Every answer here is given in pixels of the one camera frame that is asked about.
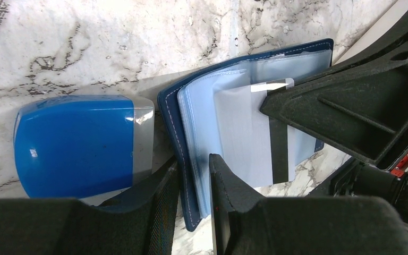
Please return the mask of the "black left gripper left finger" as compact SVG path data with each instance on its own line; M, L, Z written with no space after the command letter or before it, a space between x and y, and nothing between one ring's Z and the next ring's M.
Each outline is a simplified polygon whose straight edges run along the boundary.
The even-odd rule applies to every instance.
M0 254L170 254L177 161L89 206L77 199L0 199Z

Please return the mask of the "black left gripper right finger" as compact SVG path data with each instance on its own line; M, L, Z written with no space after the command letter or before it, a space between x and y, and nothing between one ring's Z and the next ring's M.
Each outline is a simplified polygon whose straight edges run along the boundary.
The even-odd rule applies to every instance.
M376 197L265 197L209 156L215 254L408 254L396 210Z

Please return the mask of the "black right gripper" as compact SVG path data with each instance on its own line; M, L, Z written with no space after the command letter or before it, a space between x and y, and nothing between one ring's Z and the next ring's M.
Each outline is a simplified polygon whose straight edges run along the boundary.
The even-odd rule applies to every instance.
M363 162L392 165L351 158L310 195L380 197L408 231L408 11L352 58L270 92L261 111Z

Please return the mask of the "white card with black stripe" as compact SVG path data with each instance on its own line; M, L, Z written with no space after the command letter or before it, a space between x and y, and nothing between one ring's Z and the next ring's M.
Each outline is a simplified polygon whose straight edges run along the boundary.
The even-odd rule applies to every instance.
M253 188L295 178L295 132L260 111L268 92L294 86L292 78L222 90L214 102L222 157Z

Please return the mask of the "white rectangular plastic tray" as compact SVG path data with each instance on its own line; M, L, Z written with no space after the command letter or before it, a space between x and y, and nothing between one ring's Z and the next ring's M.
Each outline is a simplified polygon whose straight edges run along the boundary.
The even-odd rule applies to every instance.
M407 11L408 0L397 0L335 64L340 64L366 49L384 35Z

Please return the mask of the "blue card holder wallet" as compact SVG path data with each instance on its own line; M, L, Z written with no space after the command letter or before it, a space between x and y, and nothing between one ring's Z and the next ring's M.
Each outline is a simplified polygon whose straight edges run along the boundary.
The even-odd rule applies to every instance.
M332 64L330 38L232 58L173 82L157 96L178 162L185 227L193 232L211 213L208 157L223 154L214 94L284 78L299 80Z

